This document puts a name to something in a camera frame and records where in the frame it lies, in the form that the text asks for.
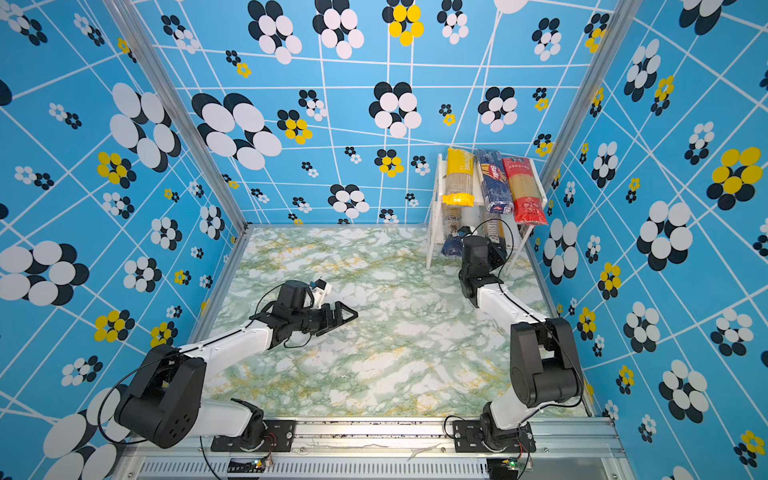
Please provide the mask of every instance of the blue floral wallpaper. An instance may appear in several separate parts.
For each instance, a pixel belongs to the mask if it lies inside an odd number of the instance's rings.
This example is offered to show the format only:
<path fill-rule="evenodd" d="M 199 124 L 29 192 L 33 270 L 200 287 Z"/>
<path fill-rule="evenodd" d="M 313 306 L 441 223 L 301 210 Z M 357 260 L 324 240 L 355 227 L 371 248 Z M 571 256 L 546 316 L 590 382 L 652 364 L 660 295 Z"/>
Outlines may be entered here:
<path fill-rule="evenodd" d="M 644 0 L 531 237 L 642 480 L 768 478 L 766 27 Z"/>
<path fill-rule="evenodd" d="M 449 145 L 543 166 L 617 0 L 132 2 L 253 223 L 424 223 Z"/>
<path fill-rule="evenodd" d="M 0 20 L 0 478 L 104 478 L 101 401 L 187 341 L 237 233 L 101 2 Z"/>

